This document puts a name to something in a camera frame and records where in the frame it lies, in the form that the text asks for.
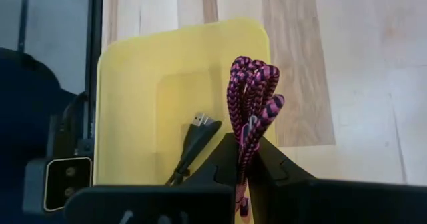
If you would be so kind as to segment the thin dark frame rod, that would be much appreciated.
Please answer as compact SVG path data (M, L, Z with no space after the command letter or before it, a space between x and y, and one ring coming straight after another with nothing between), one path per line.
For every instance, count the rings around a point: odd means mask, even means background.
M19 35L17 50L20 53L25 51L25 39L27 31L27 15L28 15L29 0L21 0L21 12L19 18Z

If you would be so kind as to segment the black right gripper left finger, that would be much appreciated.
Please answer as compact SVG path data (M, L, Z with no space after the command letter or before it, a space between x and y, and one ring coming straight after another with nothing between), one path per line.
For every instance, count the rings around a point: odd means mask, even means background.
M234 224L238 144L231 133L182 184L97 185L65 206L67 224Z

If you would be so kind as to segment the yellow translucent plastic bin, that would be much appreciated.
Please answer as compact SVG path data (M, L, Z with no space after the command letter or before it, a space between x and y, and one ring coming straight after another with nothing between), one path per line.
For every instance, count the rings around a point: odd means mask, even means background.
M195 171L232 128L226 103L232 61L270 61L253 19L230 19L111 44L97 72L96 185L163 185L197 113L222 122L192 163Z

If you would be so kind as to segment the black table frame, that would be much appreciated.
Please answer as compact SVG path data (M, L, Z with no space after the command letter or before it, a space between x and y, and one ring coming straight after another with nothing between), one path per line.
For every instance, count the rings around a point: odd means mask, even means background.
M85 68L85 121L83 136L94 145L97 64L101 55L103 0L88 0L87 47Z

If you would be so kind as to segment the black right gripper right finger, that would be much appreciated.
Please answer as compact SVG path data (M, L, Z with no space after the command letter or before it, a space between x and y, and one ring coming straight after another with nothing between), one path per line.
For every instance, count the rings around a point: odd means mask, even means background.
M427 187L318 179L266 138L249 188L254 224L427 224Z

